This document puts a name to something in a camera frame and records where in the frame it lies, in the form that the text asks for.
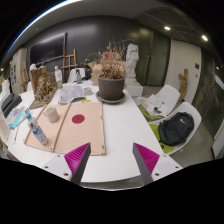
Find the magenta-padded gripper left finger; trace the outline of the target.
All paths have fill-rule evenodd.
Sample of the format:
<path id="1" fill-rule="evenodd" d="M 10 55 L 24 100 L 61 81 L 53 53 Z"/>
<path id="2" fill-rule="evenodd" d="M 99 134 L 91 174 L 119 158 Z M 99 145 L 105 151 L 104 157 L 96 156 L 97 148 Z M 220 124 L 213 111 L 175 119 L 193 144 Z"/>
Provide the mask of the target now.
<path id="1" fill-rule="evenodd" d="M 42 168 L 45 171 L 67 179 L 74 184 L 79 184 L 90 153 L 91 144 L 86 143 L 65 155 L 56 154 L 51 160 L 43 165 Z"/>

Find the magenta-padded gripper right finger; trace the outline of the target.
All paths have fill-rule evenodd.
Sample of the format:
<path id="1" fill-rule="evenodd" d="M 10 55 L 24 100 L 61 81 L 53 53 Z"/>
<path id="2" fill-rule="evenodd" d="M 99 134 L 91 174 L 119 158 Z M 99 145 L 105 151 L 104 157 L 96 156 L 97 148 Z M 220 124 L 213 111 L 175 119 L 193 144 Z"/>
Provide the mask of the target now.
<path id="1" fill-rule="evenodd" d="M 133 144 L 132 153 L 144 185 L 148 185 L 182 169 L 169 155 L 158 154 L 137 143 Z"/>

